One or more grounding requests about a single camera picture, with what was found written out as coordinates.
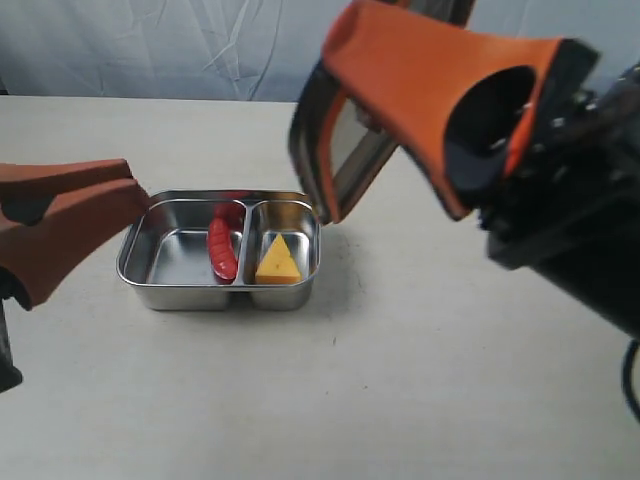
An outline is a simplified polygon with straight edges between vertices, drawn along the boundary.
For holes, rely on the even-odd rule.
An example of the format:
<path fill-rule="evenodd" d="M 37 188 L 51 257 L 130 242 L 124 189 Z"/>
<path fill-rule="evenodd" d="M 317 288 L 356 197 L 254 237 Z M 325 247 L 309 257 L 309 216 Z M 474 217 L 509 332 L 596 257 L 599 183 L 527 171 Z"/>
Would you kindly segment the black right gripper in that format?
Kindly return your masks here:
<path fill-rule="evenodd" d="M 527 267 L 631 337 L 639 334 L 639 70 L 603 94 L 598 60 L 564 39 L 550 68 L 485 77 L 453 109 L 445 172 L 479 213 L 488 257 Z"/>

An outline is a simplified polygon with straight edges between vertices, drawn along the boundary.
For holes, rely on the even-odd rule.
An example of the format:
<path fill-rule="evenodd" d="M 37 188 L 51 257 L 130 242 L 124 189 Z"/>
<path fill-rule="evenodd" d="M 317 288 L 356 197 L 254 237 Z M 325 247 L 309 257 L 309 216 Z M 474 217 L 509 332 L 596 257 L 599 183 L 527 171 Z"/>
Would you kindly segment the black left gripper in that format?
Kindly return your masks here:
<path fill-rule="evenodd" d="M 20 385 L 4 301 L 29 311 L 96 249 L 134 223 L 150 197 L 135 180 L 112 180 L 56 196 L 18 200 L 1 208 L 1 392 Z"/>

